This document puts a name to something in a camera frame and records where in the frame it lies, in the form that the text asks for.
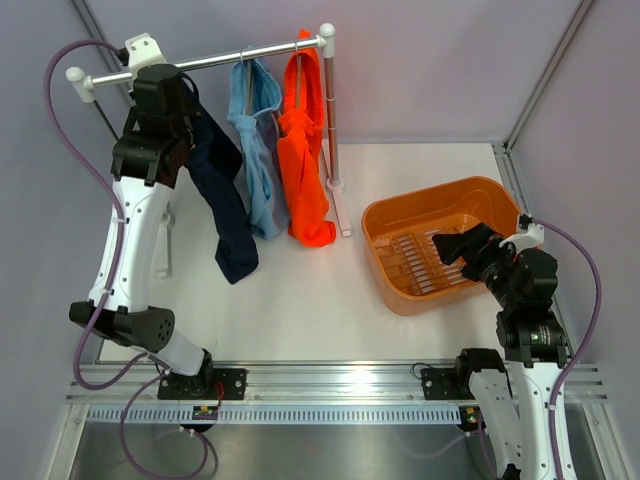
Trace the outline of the navy blue shorts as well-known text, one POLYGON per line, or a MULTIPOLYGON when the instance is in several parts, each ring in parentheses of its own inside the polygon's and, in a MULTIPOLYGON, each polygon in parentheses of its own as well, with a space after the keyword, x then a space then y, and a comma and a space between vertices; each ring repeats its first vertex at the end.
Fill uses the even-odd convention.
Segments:
POLYGON ((186 168, 200 195, 211 209, 219 240, 215 260, 230 284, 250 275, 259 264, 243 200, 235 179, 243 166, 242 154, 202 106, 199 91, 182 77, 186 98, 195 108, 191 117, 193 147, 186 168))

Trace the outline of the light blue shorts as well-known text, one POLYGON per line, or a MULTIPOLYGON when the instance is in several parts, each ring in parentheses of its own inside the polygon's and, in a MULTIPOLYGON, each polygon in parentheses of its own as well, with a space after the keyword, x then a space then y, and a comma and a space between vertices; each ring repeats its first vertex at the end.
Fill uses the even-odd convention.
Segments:
POLYGON ((290 222, 277 153, 280 139, 277 116, 283 96, 268 68, 257 59, 250 61, 251 114, 243 114, 244 76, 239 61, 231 69, 227 120, 240 140, 252 231, 264 240, 271 240, 284 232, 290 222))

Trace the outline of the grey clothes hanger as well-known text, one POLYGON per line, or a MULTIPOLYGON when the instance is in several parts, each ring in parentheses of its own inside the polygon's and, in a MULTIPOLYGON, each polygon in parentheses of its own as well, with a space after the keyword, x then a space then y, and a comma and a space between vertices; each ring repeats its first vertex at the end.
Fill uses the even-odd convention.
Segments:
POLYGON ((244 51, 240 52, 240 62, 243 67, 244 76, 244 107, 243 114, 251 114, 251 97, 252 97, 252 65, 251 61, 247 60, 244 55, 244 51))

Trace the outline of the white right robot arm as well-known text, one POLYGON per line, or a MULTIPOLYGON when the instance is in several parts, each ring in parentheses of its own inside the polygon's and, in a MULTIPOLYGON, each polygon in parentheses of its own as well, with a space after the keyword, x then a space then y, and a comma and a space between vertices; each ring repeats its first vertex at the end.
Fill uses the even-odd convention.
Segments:
POLYGON ((501 479, 573 479, 564 396, 557 386, 568 364, 565 335, 553 314, 557 262, 515 244, 481 223, 436 234, 440 260, 462 260, 463 278, 483 284, 499 303, 503 350, 468 348, 456 358, 454 388, 474 397, 501 479))

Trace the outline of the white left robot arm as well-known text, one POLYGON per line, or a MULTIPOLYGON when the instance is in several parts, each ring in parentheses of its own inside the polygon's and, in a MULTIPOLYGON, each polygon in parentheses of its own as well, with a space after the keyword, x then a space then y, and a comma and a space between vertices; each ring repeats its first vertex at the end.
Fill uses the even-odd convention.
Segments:
POLYGON ((70 306, 70 320, 103 339, 157 358, 180 376, 191 397, 208 396, 215 375, 205 351, 175 327, 175 315, 149 302, 152 259, 163 215, 193 143, 180 70, 142 68, 133 82, 134 105, 112 151, 111 214, 100 268, 88 298, 70 306))

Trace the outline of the orange shorts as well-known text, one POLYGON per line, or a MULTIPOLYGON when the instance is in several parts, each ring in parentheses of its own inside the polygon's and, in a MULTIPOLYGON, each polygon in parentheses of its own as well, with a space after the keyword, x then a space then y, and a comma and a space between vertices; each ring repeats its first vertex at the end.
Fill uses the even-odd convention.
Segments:
POLYGON ((324 129, 324 95, 318 54, 301 50, 301 108, 295 108, 295 53, 283 76, 283 106, 278 123, 282 132, 277 152, 285 199, 291 217, 289 235, 308 248, 334 242, 335 224, 326 219, 329 211, 319 173, 324 129))

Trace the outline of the grey orange-shorts hanger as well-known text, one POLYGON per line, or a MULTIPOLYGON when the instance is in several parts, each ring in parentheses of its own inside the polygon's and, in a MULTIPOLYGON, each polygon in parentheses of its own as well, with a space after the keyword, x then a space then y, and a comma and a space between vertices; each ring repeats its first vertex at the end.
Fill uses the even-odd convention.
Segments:
POLYGON ((302 87, 302 57, 299 43, 295 46, 296 75, 295 75, 295 108, 301 108, 301 87, 302 87))

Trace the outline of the silver white clothes rack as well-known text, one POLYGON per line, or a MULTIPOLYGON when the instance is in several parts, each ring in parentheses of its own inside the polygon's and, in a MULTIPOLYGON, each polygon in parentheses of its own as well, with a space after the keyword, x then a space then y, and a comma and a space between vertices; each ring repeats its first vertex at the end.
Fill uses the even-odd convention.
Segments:
MULTIPOLYGON (((321 153, 326 165, 327 189, 332 198, 340 234, 343 237, 349 237, 352 235, 352 224, 344 196, 344 181, 341 177, 338 157, 334 73, 336 48, 335 26, 333 24, 328 22, 322 24, 319 27, 319 32, 308 38, 183 60, 177 62, 175 66, 182 71, 195 71, 237 61, 248 61, 289 52, 299 53, 301 50, 308 49, 317 49, 322 56, 327 148, 322 150, 321 153)), ((67 81, 73 85, 79 98, 86 104, 96 102, 95 90, 97 88, 124 84, 133 79, 133 74, 129 71, 93 78, 78 67, 68 68, 65 76, 67 81)))

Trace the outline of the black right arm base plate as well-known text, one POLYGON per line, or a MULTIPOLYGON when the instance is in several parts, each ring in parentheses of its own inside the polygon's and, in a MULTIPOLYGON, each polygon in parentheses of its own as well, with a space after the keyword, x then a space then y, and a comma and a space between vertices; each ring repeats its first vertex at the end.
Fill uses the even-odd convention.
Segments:
POLYGON ((420 369, 420 376, 425 400, 463 401, 474 399, 469 389, 458 382, 453 368, 424 367, 420 369))

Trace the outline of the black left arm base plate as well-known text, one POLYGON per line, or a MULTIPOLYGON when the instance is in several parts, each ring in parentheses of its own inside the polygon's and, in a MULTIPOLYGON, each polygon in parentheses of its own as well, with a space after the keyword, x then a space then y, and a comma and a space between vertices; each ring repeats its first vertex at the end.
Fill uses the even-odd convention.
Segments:
POLYGON ((245 397, 247 370, 242 368, 209 368, 196 376, 169 374, 160 381, 159 400, 239 401, 245 397))

